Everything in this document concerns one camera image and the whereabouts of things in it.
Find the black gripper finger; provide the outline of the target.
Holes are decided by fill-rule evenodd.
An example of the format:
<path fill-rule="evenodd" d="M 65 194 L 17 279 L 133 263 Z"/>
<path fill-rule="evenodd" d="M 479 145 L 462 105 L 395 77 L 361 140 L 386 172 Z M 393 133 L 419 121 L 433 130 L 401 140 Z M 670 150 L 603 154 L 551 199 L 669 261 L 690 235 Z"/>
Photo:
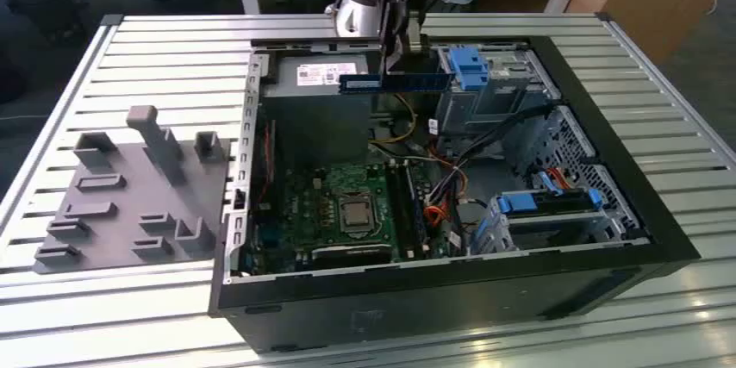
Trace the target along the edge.
<path fill-rule="evenodd" d="M 430 63 L 430 48 L 421 34 L 418 13 L 390 9 L 385 27 L 385 73 L 418 73 Z"/>

